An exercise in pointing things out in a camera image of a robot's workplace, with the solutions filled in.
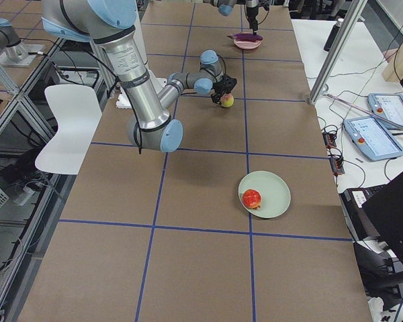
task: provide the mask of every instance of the white desk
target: white desk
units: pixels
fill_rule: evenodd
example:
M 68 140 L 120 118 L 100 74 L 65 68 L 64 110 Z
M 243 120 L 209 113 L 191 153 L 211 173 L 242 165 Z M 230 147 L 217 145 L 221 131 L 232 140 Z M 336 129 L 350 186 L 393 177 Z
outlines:
M 330 33 L 334 21 L 313 21 L 313 20 L 293 20 L 293 27 L 296 32 L 296 38 L 302 55 L 304 69 L 306 76 L 309 78 L 309 86 L 312 88 L 315 79 L 321 69 L 321 66 L 327 56 L 327 52 L 323 50 L 325 41 Z M 376 67 L 382 61 L 382 53 L 377 47 L 375 41 L 371 37 L 369 31 L 364 23 L 359 22 L 354 27 L 351 36 L 348 39 L 331 75 L 344 74 L 350 72 L 363 72 L 369 68 Z M 361 95 L 368 95 L 370 93 L 397 93 L 402 92 L 403 88 L 399 83 L 388 83 L 382 77 L 382 71 L 386 66 L 386 62 L 380 65 L 371 80 L 365 86 Z M 327 84 L 329 86 L 328 92 L 332 95 L 338 95 L 344 90 L 359 93 L 364 84 L 370 79 L 373 70 L 364 74 L 352 74 L 346 76 L 330 77 Z M 353 102 L 357 96 L 351 93 L 343 93 L 342 99 Z M 319 98 L 316 102 L 316 110 L 318 116 L 324 118 L 327 124 L 335 124 L 340 127 L 342 120 L 332 113 L 328 106 L 332 103 L 329 98 Z M 358 97 L 355 104 L 367 108 L 367 99 L 365 97 Z M 348 107 L 342 103 L 336 102 L 332 109 L 337 113 L 345 116 Z M 364 113 L 351 110 L 347 118 L 365 116 Z M 363 186 L 373 186 L 377 184 L 387 183 L 388 179 L 384 175 L 384 165 L 386 160 L 378 162 L 370 162 L 364 158 L 359 150 L 351 142 L 347 134 L 343 135 L 343 144 L 341 144 L 341 133 L 338 135 L 338 147 L 343 152 L 345 160 L 354 162 L 360 165 L 365 173 L 366 179 Z M 403 136 L 396 136 L 399 143 L 403 146 Z M 355 188 L 363 181 L 363 172 L 358 167 L 345 163 L 345 174 L 338 178 L 338 192 L 343 192 L 347 188 Z M 389 178 L 394 178 L 397 174 L 403 171 L 403 157 L 396 160 L 391 160 L 386 168 Z

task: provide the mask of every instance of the aluminum pole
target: aluminum pole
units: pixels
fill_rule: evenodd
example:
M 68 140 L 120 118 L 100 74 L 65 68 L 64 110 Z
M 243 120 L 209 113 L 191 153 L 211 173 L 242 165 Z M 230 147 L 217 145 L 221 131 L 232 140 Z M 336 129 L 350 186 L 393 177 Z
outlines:
M 321 91 L 324 88 L 324 85 L 327 83 L 327 79 L 329 78 L 331 71 L 333 70 L 333 67 L 336 64 L 336 61 L 339 58 L 339 55 L 341 54 L 349 35 L 351 35 L 352 29 L 360 17 L 360 14 L 363 11 L 366 3 L 367 0 L 352 1 L 351 7 L 345 16 L 345 20 L 343 21 L 342 26 L 339 28 L 336 39 L 334 39 L 330 52 L 328 52 L 318 78 L 312 87 L 312 91 L 310 92 L 308 99 L 309 104 L 314 105 L 316 100 L 321 95 Z

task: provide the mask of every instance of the purple object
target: purple object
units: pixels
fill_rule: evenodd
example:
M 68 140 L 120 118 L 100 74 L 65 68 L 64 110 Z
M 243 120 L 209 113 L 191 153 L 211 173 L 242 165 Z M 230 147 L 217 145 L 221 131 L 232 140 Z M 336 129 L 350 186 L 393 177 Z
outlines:
M 252 35 L 250 33 L 244 33 L 244 32 L 241 32 L 239 34 L 229 35 L 227 37 L 229 37 L 230 39 L 233 39 L 233 40 L 237 40 L 239 42 L 256 42 L 256 41 L 263 40 L 263 37 L 261 37 L 259 35 Z

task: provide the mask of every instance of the plate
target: plate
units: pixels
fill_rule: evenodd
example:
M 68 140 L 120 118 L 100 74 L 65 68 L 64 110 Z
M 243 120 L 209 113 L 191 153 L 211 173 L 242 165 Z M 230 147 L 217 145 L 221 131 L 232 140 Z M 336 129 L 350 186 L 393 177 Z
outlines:
M 258 209 L 250 209 L 243 205 L 242 196 L 248 189 L 260 193 L 261 206 Z M 239 184 L 238 196 L 247 211 L 261 218 L 278 217 L 286 212 L 291 203 L 291 193 L 285 181 L 268 171 L 254 171 L 247 174 Z
M 245 42 L 242 40 L 235 40 L 234 44 L 243 50 L 251 50 L 259 47 L 261 45 L 261 40 L 256 40 L 254 42 Z

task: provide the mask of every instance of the white wall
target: white wall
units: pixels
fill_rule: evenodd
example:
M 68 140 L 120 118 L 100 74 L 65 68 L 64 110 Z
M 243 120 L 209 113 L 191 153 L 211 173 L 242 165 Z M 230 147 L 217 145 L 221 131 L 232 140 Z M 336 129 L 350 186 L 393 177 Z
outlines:
M 400 28 L 403 25 L 403 0 L 376 0 L 391 20 Z

